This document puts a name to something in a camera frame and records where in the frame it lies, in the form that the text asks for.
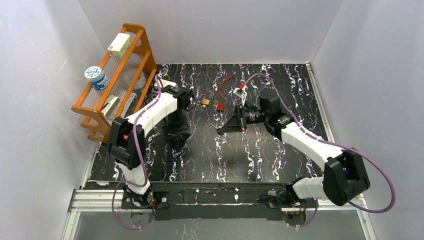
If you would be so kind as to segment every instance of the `black bracket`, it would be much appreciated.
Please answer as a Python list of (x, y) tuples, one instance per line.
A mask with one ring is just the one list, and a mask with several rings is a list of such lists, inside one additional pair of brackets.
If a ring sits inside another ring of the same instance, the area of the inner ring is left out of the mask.
[(361, 156), (343, 150), (339, 156), (328, 158), (324, 166), (323, 188), (328, 199), (343, 206), (371, 186)]
[(272, 118), (264, 123), (265, 129), (269, 134), (278, 138), (282, 141), (281, 130), (285, 129), (286, 126), (290, 123), (294, 122), (293, 118), (285, 113), (281, 116)]
[[(142, 126), (136, 127), (135, 134), (137, 134), (141, 154), (144, 157), (146, 155), (146, 141)], [(125, 165), (129, 170), (140, 165), (140, 158), (134, 141), (133, 124), (129, 123), (128, 119), (117, 117), (113, 120), (107, 150), (117, 163)]]
[(165, 141), (172, 149), (182, 148), (190, 137), (190, 126), (183, 111), (176, 111), (166, 117), (162, 124)]
[(177, 88), (168, 85), (162, 89), (162, 93), (171, 94), (175, 99), (177, 99), (177, 111), (186, 109), (195, 98), (193, 90), (185, 87)]
[(246, 108), (240, 104), (234, 106), (232, 117), (224, 126), (219, 127), (216, 132), (219, 135), (223, 135), (224, 133), (239, 133), (246, 131), (247, 128)]
[(125, 185), (122, 190), (122, 209), (131, 209), (134, 207), (145, 209), (152, 206), (154, 199), (152, 190), (150, 188), (143, 195), (136, 194), (135, 192), (131, 191), (128, 185)]
[(290, 193), (285, 190), (270, 190), (261, 195), (258, 204), (265, 204), (270, 209), (290, 208), (292, 206)]
[(153, 199), (156, 200), (155, 209), (169, 209), (171, 205), (171, 195), (167, 191), (154, 191)]

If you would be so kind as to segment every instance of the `jar lid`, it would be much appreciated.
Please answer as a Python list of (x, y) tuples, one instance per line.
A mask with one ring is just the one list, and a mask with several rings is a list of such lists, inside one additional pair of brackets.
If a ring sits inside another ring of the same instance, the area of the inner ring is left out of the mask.
[(97, 80), (99, 78), (103, 77), (103, 71), (102, 68), (99, 66), (91, 66), (89, 68), (87, 68), (87, 70), (85, 70), (85, 77), (89, 80), (89, 81), (94, 81)]

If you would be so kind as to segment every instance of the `red connector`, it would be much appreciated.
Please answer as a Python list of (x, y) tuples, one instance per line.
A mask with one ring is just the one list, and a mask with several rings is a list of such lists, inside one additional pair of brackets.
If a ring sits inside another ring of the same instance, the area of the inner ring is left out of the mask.
[(225, 105), (223, 103), (218, 103), (218, 106), (216, 106), (217, 111), (224, 111)]
[(221, 83), (221, 85), (219, 86), (219, 89), (218, 89), (218, 104), (217, 104), (217, 106), (216, 106), (216, 110), (217, 111), (219, 111), (219, 112), (221, 112), (221, 111), (224, 111), (224, 109), (225, 109), (225, 105), (223, 104), (223, 103), (221, 103), (221, 88), (223, 87), (223, 85), (228, 81), (228, 80), (230, 80), (234, 75), (235, 75), (236, 73), (234, 72), (231, 76), (229, 76), (229, 78), (227, 78), (225, 81), (223, 81), (222, 83)]

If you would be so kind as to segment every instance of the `white box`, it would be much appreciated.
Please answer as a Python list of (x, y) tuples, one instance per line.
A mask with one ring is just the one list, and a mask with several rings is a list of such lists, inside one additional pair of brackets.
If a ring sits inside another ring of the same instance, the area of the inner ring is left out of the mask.
[(131, 43), (131, 36), (127, 33), (118, 33), (113, 42), (107, 48), (110, 56), (121, 58)]

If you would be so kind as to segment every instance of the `blue and white jar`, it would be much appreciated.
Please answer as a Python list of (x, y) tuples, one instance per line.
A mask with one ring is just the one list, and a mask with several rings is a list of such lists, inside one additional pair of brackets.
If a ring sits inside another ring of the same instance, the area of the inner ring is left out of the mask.
[(95, 90), (103, 90), (109, 85), (108, 77), (99, 66), (87, 68), (84, 75)]

